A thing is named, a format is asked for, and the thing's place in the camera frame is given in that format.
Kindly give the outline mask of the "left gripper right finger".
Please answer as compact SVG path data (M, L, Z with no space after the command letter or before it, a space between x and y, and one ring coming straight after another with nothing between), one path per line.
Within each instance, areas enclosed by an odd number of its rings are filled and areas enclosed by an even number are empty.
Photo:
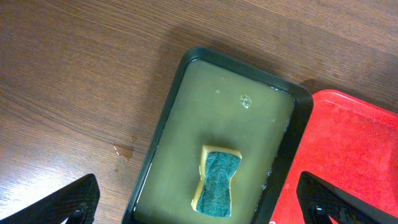
M305 223L397 223L397 217L307 171L300 175L297 197Z

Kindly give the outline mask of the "yellow green sponge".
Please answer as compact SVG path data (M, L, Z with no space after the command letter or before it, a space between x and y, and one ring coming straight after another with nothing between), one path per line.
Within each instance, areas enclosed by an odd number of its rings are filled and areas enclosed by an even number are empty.
M194 211L211 217L231 216L231 180L241 160L242 155L238 150L202 146L200 180L191 202Z

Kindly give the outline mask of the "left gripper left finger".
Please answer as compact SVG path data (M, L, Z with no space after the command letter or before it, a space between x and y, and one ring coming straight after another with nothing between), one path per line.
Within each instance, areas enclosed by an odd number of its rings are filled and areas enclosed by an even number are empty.
M93 223L99 199L96 177L87 174L1 223Z

